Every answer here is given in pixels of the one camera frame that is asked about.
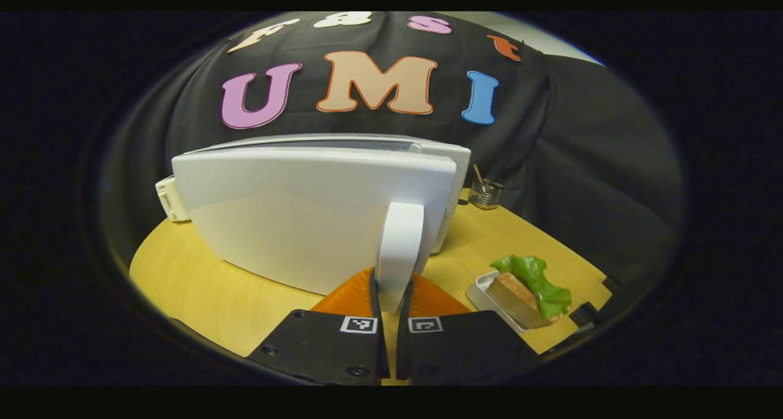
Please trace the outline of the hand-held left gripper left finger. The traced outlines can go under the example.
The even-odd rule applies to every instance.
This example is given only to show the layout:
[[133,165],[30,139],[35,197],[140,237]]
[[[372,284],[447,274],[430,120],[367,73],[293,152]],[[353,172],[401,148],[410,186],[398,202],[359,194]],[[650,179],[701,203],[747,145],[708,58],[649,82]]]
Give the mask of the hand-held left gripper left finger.
[[374,269],[291,311],[247,360],[316,385],[380,385],[390,368]]

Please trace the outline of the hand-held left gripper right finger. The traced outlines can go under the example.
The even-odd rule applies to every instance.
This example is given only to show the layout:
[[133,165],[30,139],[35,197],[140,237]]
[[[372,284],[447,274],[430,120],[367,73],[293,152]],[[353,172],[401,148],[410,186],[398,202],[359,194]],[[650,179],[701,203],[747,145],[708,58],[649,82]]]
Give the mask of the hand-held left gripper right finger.
[[411,385],[503,385],[539,355],[495,311],[472,311],[414,276],[399,312],[396,377]]

